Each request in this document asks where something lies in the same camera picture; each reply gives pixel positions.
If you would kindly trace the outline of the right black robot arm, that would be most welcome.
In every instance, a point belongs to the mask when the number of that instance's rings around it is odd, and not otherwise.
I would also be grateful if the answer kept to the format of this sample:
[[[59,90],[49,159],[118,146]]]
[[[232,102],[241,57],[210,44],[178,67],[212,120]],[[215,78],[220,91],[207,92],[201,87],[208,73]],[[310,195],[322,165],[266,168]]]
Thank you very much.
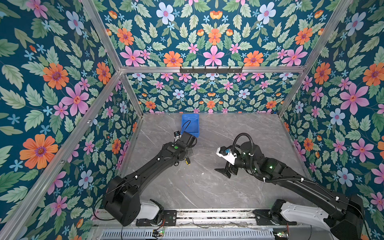
[[[302,223],[329,231],[335,240],[359,240],[365,228],[364,205],[360,197],[347,197],[331,191],[295,172],[285,163],[265,157],[247,133],[237,135],[232,145],[222,146],[216,154],[226,166],[216,171],[231,178],[239,169],[263,183],[288,189],[314,204],[314,207],[277,199],[268,212],[254,210],[257,218],[275,225]]]

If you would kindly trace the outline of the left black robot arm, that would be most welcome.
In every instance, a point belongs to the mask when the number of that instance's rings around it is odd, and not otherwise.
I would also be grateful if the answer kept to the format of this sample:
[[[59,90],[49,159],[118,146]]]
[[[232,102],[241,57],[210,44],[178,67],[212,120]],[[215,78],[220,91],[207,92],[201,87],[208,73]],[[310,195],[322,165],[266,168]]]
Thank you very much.
[[[189,159],[190,150],[197,138],[184,132],[175,142],[162,146],[160,152],[138,170],[125,177],[115,177],[103,197],[104,209],[126,227],[136,220],[148,221],[157,226],[164,221],[164,207],[157,201],[141,201],[141,193],[168,168]]]

